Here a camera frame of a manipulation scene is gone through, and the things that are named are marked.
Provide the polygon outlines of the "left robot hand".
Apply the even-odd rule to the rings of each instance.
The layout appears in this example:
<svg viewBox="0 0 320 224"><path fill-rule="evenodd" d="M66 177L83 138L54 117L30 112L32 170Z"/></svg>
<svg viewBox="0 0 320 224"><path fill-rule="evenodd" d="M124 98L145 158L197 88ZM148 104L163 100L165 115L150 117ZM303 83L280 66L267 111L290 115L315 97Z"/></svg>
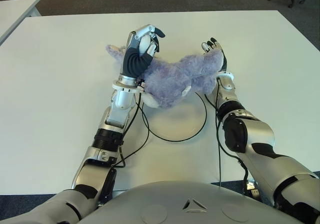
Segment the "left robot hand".
<svg viewBox="0 0 320 224"><path fill-rule="evenodd" d="M150 40L147 49L140 53L139 47L145 35L147 35ZM165 36L159 28L151 24L131 31L127 39L120 75L137 78L143 74L150 66L154 54L160 50L158 37L164 38Z"/></svg>

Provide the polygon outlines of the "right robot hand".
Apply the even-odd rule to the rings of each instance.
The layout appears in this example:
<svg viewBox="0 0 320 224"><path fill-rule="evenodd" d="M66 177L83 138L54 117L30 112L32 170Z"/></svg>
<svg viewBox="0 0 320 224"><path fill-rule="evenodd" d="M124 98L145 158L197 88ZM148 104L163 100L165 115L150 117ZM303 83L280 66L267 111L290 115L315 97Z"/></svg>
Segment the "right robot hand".
<svg viewBox="0 0 320 224"><path fill-rule="evenodd" d="M201 44L201 47L205 53L209 53L211 50L214 50L214 49L219 49L223 54L223 64L220 71L227 70L227 59L226 59L225 53L222 49L222 46L215 38L211 37L210 40L208 40L207 42L203 42Z"/></svg>

